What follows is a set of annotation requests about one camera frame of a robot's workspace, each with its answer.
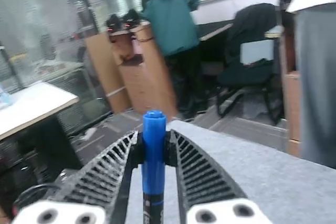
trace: person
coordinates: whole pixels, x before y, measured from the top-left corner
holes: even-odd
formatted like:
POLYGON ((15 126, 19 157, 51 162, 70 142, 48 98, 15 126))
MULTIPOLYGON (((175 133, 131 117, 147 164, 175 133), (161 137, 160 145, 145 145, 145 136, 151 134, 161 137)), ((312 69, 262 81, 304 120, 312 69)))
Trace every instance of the person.
POLYGON ((177 98, 177 109, 185 119, 207 109, 201 73, 197 27, 190 12, 200 0, 142 0, 143 17, 152 26, 164 56, 177 98))
POLYGON ((300 72, 300 155, 336 168, 336 0, 292 0, 300 72))

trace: person's leg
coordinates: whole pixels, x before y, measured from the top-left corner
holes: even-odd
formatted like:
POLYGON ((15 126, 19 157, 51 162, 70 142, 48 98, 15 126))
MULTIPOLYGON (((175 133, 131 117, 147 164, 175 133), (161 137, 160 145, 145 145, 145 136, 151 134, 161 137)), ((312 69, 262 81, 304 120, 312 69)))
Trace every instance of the person's leg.
POLYGON ((300 11, 301 157, 336 168, 336 4, 300 11))
POLYGON ((183 70, 187 77, 187 84, 190 87, 190 97, 193 99, 195 111, 197 113, 205 113, 208 108, 207 95, 203 83, 201 51, 199 47, 192 48, 185 52, 183 70))
POLYGON ((192 112, 193 103, 191 97, 189 96, 187 79, 182 68, 183 58, 184 52, 180 52, 178 54, 165 57, 164 59, 175 91, 177 109, 183 114, 185 119, 189 119, 194 116, 192 112))

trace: screw hole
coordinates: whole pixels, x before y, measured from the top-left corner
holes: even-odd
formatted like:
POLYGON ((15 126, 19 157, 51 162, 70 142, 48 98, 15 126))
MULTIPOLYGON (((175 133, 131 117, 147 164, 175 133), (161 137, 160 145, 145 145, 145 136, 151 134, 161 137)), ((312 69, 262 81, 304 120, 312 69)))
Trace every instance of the screw hole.
POLYGON ((245 205, 237 205, 234 207, 234 212, 238 217, 251 217, 254 215, 253 210, 245 205))
POLYGON ((196 220, 198 223, 214 223, 216 216, 209 210, 200 210, 196 214, 196 220))
POLYGON ((37 218, 37 222, 39 224, 53 223, 56 217, 57 217, 57 211, 54 209, 49 209, 39 215, 39 217, 37 218))
POLYGON ((83 214, 77 218, 76 224, 94 224, 96 217, 94 214, 83 214))

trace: blue marker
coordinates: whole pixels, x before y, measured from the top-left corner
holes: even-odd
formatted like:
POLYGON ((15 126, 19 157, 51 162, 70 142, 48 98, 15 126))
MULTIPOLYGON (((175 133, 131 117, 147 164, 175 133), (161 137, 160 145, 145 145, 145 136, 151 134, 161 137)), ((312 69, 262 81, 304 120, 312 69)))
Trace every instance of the blue marker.
POLYGON ((164 139, 166 117, 161 111, 143 116, 144 162, 142 165, 143 223, 163 223, 164 139))

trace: cable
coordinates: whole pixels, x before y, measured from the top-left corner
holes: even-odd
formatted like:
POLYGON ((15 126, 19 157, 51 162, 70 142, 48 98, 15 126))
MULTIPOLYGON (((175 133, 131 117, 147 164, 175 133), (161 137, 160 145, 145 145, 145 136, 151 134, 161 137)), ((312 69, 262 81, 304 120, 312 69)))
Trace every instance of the cable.
POLYGON ((45 183, 32 186, 31 188, 23 191, 13 203, 13 215, 16 216, 21 208, 38 201, 40 198, 32 199, 37 193, 49 189, 59 190, 60 187, 53 183, 45 183))

